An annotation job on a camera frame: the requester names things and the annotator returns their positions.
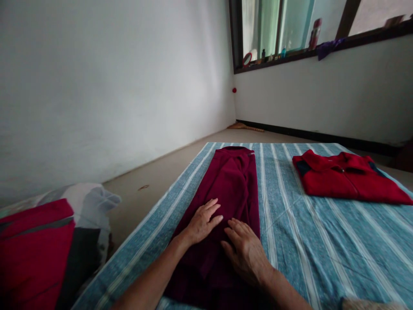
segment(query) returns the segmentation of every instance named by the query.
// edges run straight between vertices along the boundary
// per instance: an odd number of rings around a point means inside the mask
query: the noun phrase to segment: baseboard
[[[244,123],[247,126],[264,129],[275,133],[285,134],[288,136],[295,136],[303,139],[314,140],[323,143],[339,143],[346,148],[358,149],[361,151],[372,152],[380,155],[394,157],[401,150],[401,147],[391,146],[384,143],[365,141],[354,138],[346,138],[341,136],[334,136],[325,133],[317,133],[301,129],[292,129],[281,126],[267,125],[255,123],[251,121],[237,120],[237,122]]]

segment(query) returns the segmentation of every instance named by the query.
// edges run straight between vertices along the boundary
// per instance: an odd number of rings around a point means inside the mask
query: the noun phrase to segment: window sill
[[[362,34],[356,34],[351,37],[346,38],[346,40],[341,43],[333,52],[337,52],[340,50],[346,50],[353,47],[358,47],[370,43],[375,43],[383,40],[393,39],[397,37],[402,37],[407,34],[413,34],[413,20],[406,20],[400,23],[397,26],[383,29],[377,28],[368,32],[364,32]],[[287,62],[293,62],[305,58],[315,57],[317,56],[317,50],[309,51],[307,49],[301,50],[300,53],[293,52],[293,55],[288,56],[286,58],[281,58],[277,60],[273,60],[270,62],[264,62],[258,65],[250,65],[249,67],[245,68],[238,68],[235,69],[234,74],[244,73],[248,71],[254,71],[262,68],[272,67],[275,65],[281,65]]]

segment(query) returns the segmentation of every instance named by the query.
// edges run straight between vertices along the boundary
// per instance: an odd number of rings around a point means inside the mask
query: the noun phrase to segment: zipper
[[[354,186],[353,182],[350,181],[350,179],[348,178],[348,176],[345,174],[345,170],[343,168],[341,168],[341,173],[343,174],[343,176],[345,176],[345,178],[348,180],[348,182],[351,184],[351,186],[354,188],[354,191],[356,192],[357,197],[359,196],[358,190],[357,188]]]

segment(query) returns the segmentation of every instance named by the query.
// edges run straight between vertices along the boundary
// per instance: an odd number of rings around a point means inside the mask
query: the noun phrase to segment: hand
[[[234,244],[235,250],[226,241],[221,241],[221,245],[235,271],[252,286],[264,285],[266,277],[275,269],[265,256],[260,240],[251,227],[241,221],[233,218],[228,221],[228,225],[230,227],[224,231]]]
[[[217,204],[217,201],[218,198],[211,199],[203,206],[200,206],[189,225],[178,235],[188,242],[188,246],[204,240],[224,218],[222,215],[219,215],[210,221],[211,216],[221,206]]]

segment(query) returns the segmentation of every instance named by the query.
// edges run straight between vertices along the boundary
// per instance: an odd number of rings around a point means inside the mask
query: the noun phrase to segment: folded red jacket
[[[200,206],[213,198],[218,198],[221,205],[213,216],[223,215],[224,219],[207,238],[186,252],[165,295],[200,308],[253,309],[258,304],[257,291],[234,272],[220,241],[229,241],[224,228],[233,217],[247,223],[260,237],[254,151],[235,146],[216,150],[173,237],[189,224]]]
[[[55,309],[74,231],[61,199],[0,220],[0,303],[5,309]]]
[[[308,150],[294,156],[293,163],[308,195],[413,205],[408,194],[381,173],[370,156],[341,152],[324,157]]]

